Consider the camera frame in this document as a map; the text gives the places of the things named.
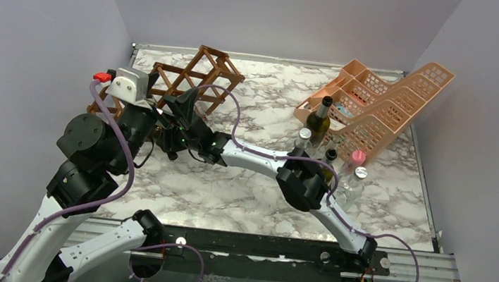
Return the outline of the green wine bottle cream label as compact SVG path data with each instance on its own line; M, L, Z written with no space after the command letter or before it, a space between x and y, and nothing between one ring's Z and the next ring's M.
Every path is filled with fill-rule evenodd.
M162 129L160 129L160 128L155 128L150 133L153 140L158 140L161 137L161 134L162 134Z

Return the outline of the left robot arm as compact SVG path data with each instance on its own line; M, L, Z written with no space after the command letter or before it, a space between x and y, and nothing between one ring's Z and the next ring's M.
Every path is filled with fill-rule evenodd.
M0 282L74 282L121 252L162 245L163 225L139 210L112 231L66 247L98 207L121 196L114 176L135 175L134 158L157 124L167 124L159 111L134 104L118 120L85 113L69 122L57 142L66 160L25 235L0 259Z

